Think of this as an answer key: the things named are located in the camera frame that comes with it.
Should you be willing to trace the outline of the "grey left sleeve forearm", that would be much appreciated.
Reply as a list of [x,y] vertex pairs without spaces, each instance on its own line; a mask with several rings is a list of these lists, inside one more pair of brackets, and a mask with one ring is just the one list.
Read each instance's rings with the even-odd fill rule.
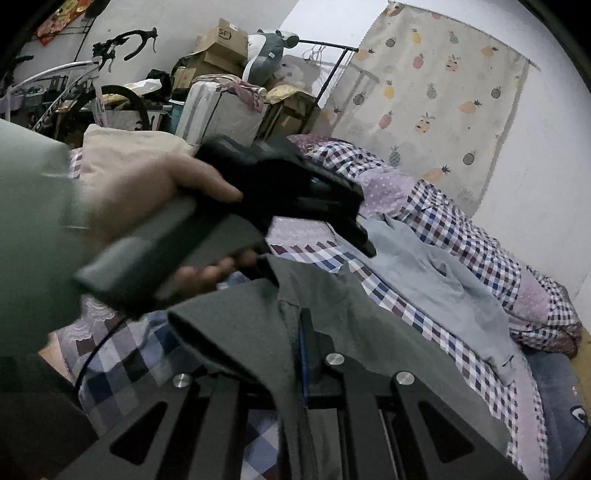
[[80,314],[72,277],[85,258],[80,191],[68,148],[1,124],[1,354],[42,349]]

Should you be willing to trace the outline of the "person's left hand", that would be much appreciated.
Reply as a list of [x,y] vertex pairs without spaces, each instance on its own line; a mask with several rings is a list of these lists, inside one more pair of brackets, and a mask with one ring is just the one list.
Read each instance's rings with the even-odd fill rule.
[[[90,197],[86,222],[95,251],[118,240],[178,193],[204,193],[222,202],[242,199],[211,165],[187,155],[163,154],[127,167]],[[256,252],[243,250],[204,268],[181,267],[174,276],[186,296],[213,291],[232,273],[256,264]]]

